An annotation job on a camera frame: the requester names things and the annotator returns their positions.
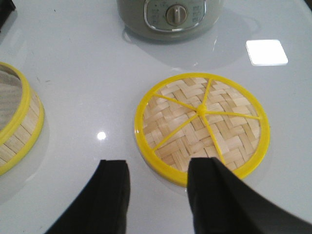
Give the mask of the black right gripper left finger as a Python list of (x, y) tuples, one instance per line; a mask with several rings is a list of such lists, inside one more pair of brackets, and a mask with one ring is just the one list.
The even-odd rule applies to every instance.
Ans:
[(48, 234), (124, 234), (130, 201), (125, 160), (102, 160), (76, 199)]

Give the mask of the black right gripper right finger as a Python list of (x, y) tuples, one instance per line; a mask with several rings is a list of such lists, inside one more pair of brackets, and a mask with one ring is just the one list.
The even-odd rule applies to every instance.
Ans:
[(188, 200), (196, 234), (310, 234), (308, 222), (271, 203), (216, 158), (193, 158)]

